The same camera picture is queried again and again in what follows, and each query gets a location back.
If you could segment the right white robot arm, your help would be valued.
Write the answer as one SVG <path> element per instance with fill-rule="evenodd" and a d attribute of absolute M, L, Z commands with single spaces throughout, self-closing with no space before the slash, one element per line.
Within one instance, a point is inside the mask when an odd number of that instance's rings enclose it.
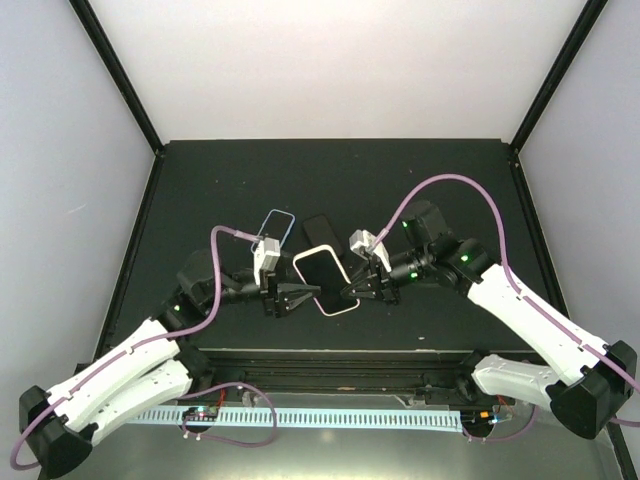
<path fill-rule="evenodd" d="M 396 305 L 400 290 L 429 281 L 451 289 L 492 314 L 543 359 L 541 366 L 488 354 L 454 379 L 457 396 L 522 400 L 551 412 L 567 430 L 595 438 L 633 394 L 637 353 L 574 324 L 495 261 L 475 239 L 460 240 L 439 209 L 417 201 L 399 216 L 409 250 L 390 255 L 367 230 L 355 231 L 350 250 L 365 263 L 342 291 L 346 299 Z"/>

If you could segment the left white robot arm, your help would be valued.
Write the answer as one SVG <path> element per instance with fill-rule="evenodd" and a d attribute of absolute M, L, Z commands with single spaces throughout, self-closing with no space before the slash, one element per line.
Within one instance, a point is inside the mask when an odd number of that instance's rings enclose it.
<path fill-rule="evenodd" d="M 214 369 L 189 336 L 212 324 L 225 301 L 258 299 L 282 317 L 318 296 L 316 285 L 294 283 L 278 251 L 261 247 L 253 270 L 240 280 L 222 274 L 217 251 L 198 251 L 179 274 L 177 294 L 108 353 L 47 389 L 33 386 L 19 398 L 20 437 L 10 455 L 28 446 L 50 479 L 80 466 L 114 430 L 166 401 L 202 399 L 214 388 Z"/>

